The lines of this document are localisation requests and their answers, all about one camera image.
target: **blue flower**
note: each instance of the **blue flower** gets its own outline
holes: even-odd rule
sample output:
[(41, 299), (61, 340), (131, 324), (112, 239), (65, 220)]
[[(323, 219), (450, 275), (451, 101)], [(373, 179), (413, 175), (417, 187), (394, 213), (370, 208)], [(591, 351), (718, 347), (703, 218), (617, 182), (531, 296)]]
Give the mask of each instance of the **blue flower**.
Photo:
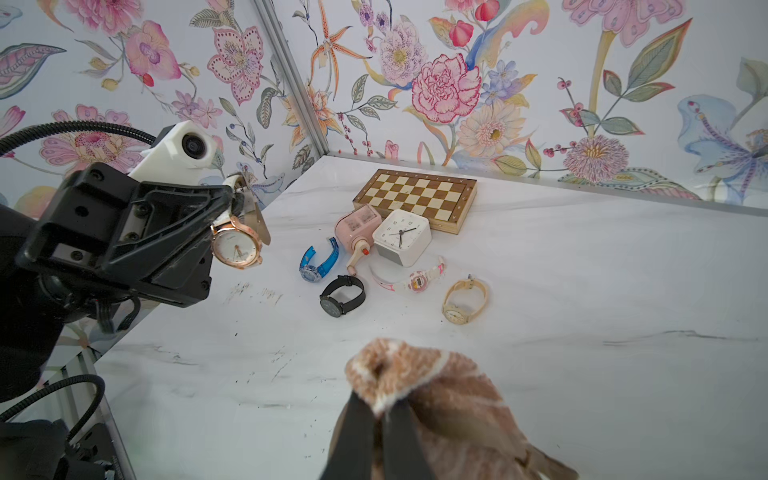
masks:
[(480, 94), (480, 101), (490, 105), (496, 100), (507, 100), (512, 95), (520, 93), (523, 84), (517, 76), (518, 71), (515, 70), (513, 61), (505, 64), (503, 60), (499, 60), (496, 64), (496, 70), (491, 70), (488, 73), (491, 83), (482, 85), (485, 91)]
[(722, 178), (728, 187), (727, 204), (741, 205), (750, 190), (768, 190), (768, 131), (747, 135), (747, 147), (730, 137), (736, 108), (722, 98), (694, 95), (677, 104), (683, 130), (677, 143), (698, 155), (697, 174)]
[(488, 73), (491, 79), (491, 86), (495, 90), (506, 90), (511, 87), (512, 81), (518, 76), (518, 71), (515, 70), (515, 63), (510, 61), (505, 65), (503, 60), (499, 60), (496, 64), (496, 70), (491, 70)]

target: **orange lily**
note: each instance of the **orange lily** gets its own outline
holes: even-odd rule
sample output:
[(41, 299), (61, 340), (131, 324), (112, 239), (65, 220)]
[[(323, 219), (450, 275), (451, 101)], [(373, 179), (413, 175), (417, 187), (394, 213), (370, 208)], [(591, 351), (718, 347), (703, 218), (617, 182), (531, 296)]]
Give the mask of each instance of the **orange lily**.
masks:
[(331, 62), (333, 63), (333, 73), (336, 75), (336, 88), (333, 90), (333, 99), (335, 100), (336, 91), (339, 90), (339, 62), (336, 60), (335, 51), (348, 55), (352, 58), (358, 58), (360, 60), (368, 59), (371, 57), (358, 55), (354, 51), (349, 50), (347, 47), (339, 45), (337, 42), (341, 39), (342, 35), (344, 35), (344, 32), (351, 27), (344, 27), (335, 34), (329, 35), (328, 19), (326, 18), (326, 10), (323, 7), (323, 0), (317, 0), (317, 3), (320, 5), (320, 16), (323, 18), (323, 37), (325, 37), (325, 40), (323, 40), (323, 43), (312, 53), (312, 72), (310, 75), (310, 84), (312, 83), (312, 79), (315, 77), (315, 60), (317, 60), (320, 55), (325, 54), (326, 57), (331, 59)]

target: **white alarm clock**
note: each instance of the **white alarm clock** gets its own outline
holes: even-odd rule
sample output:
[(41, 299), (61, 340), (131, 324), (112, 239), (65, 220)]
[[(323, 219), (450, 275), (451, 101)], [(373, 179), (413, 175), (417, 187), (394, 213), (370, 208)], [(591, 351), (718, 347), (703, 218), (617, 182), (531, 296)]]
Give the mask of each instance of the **white alarm clock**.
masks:
[(402, 266), (416, 263), (431, 241), (429, 220), (405, 210), (394, 210), (373, 232), (379, 255)]

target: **brown plush toy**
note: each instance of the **brown plush toy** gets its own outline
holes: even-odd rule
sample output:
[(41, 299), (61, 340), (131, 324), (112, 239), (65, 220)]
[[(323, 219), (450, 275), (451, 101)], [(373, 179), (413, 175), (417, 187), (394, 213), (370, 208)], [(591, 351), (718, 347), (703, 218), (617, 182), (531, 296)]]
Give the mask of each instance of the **brown plush toy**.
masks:
[[(408, 399), (416, 435), (438, 480), (575, 480), (520, 431), (491, 380), (468, 357), (376, 339), (346, 364), (346, 378), (377, 419)], [(333, 432), (333, 454), (346, 406)], [(384, 479), (374, 442), (373, 480)]]

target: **wooden chess board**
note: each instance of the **wooden chess board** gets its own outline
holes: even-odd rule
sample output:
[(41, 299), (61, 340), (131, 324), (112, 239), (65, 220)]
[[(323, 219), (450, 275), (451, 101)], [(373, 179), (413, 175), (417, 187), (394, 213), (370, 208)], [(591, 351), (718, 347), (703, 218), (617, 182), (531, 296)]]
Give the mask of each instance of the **wooden chess board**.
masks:
[(407, 210), (429, 220), (434, 230), (457, 234), (477, 191), (477, 180), (446, 175), (378, 170), (357, 194), (353, 205), (376, 208), (382, 218)]

